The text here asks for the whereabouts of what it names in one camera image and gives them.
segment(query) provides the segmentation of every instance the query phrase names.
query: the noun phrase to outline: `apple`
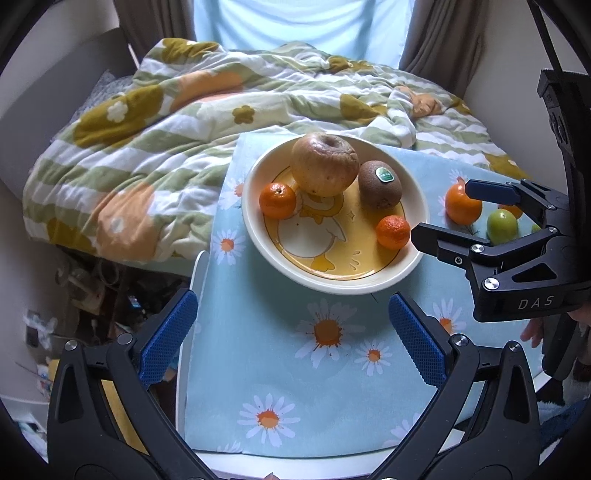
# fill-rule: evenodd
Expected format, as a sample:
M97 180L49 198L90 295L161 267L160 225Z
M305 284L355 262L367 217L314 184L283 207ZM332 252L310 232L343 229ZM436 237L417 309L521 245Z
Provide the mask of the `apple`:
M495 210L486 221L486 234L493 245L510 242L517 237L519 227L515 216L502 208Z
M359 159L337 135L307 134L291 149L291 174L299 187L319 197L343 193L357 178Z

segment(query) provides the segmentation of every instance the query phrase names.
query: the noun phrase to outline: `floral blanket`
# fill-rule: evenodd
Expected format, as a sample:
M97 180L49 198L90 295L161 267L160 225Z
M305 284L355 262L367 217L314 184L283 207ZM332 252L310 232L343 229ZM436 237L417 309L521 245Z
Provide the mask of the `floral blanket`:
M37 160L27 231L114 261L195 259L238 136L254 130L343 132L524 176L462 100L406 72L303 43L243 52L165 38L131 87Z

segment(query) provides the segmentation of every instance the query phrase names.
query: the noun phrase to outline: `finger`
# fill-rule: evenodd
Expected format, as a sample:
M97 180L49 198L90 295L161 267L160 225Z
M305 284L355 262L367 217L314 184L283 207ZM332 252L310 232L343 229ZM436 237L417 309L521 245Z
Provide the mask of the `finger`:
M528 340L534 337L534 335L538 332L542 325L542 319L531 319L527 323L527 326L525 327L519 338L521 338L522 342L527 342Z
M537 332L534 334L534 337L531 340L531 347L538 348L542 339L544 338L544 323L540 323L540 327L538 328Z
M586 302L579 310L569 312L570 317L577 322L591 325L591 302Z

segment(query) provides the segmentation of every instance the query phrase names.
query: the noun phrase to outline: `orange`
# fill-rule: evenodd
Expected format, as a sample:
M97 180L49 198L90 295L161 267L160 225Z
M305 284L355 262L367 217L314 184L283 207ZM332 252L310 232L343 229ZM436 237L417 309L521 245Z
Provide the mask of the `orange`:
M447 216L458 225L471 225L482 214L482 201L471 199L464 191L464 179L457 178L445 195L445 211Z
M264 215L276 220L290 217L296 209L296 193L285 183L270 183L259 195L259 206Z
M513 216L516 218L516 220L519 220L521 215L523 215L523 212L521 211L521 209L515 205L501 205L501 204L499 204L499 208L502 208L503 210L507 210L507 212L511 212L513 214Z
M410 240L410 225L404 217L389 215L379 221L375 235L383 247L400 250Z

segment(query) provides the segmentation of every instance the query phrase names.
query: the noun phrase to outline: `flower pattern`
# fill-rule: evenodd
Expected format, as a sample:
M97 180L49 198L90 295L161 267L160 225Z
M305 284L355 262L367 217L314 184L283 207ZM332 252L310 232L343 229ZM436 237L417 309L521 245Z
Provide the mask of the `flower pattern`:
M227 179L225 187L226 188L222 190L219 199L219 206L222 210L228 210L242 200L244 180Z
M240 442L234 441L232 445L227 443L225 447L217 447L216 451L222 453L240 453L242 449L240 448Z
M242 255L244 250L244 235L238 236L237 230L227 230L218 232L212 236L212 252L216 257L217 264L227 260L228 265L236 264L236 257Z
M384 373L382 366L389 367L391 365L390 362L384 360L384 358L392 356L392 353L388 352L389 349L389 346L384 346L384 342L378 343L377 340L374 340L370 343L366 340L362 348L356 349L361 357L355 360L355 363L363 363L361 370L365 370L369 377L373 376L374 370L381 375Z
M457 168L453 168L449 173L449 179L452 181L452 184L457 183L458 179L463 179L464 181L470 180L468 175L466 175L462 170L458 170Z
M240 124L251 124L255 120L255 109L250 105L242 105L239 108L232 110L234 116L234 123Z
M129 108L127 107L127 103L123 103L121 101L115 102L107 109L107 120L109 122L120 124L123 120L125 120L125 115L128 111Z
M244 410L240 412L240 416L244 419L238 420L239 425L252 426L246 433L246 438L253 438L257 433L261 433L261 443L267 441L267 437L273 447L280 447L282 445L281 433L284 437L293 438L296 433L285 425L291 423L298 423L300 419L298 417L286 417L285 414L291 412L296 405L291 403L287 406L283 406L285 403L285 397L281 397L273 406L273 395L270 393L265 399L265 404L261 399L255 395L254 405L249 403L243 403L242 407Z
M453 299L450 299L446 304L445 299L441 300L441 308L437 303L433 302L433 313L439 323L447 330L450 335L458 333L466 328L466 322L459 322L458 318L462 313L462 308L458 307L453 311Z
M441 205L441 210L439 211L438 215L440 217L445 217L445 215L446 215L446 211L445 211L445 197L439 197L437 199L437 201L439 202L439 205Z
M350 334L365 331L362 325L346 324L357 309L343 305L341 302L329 308L326 299L322 299L320 305L310 303L308 311L312 321L302 320L297 326L298 333L295 334L307 342L295 353L295 357L304 358L310 353L314 368L318 368L320 361L327 353L332 360L337 361L340 358L340 351L351 349L348 343L352 340Z
M416 422L418 422L418 419L420 417L421 417L421 414L420 413L415 413L413 415L413 421L412 421L412 423L405 419L405 420L402 421L402 425L397 425L396 428L390 430L390 433L395 438L386 440L384 442L384 444L382 445L382 447L383 448L394 447L394 446L398 445L400 442L402 442L402 440L404 440L404 438L406 437L406 435L408 435L408 432L411 431L411 429L413 428L414 424Z

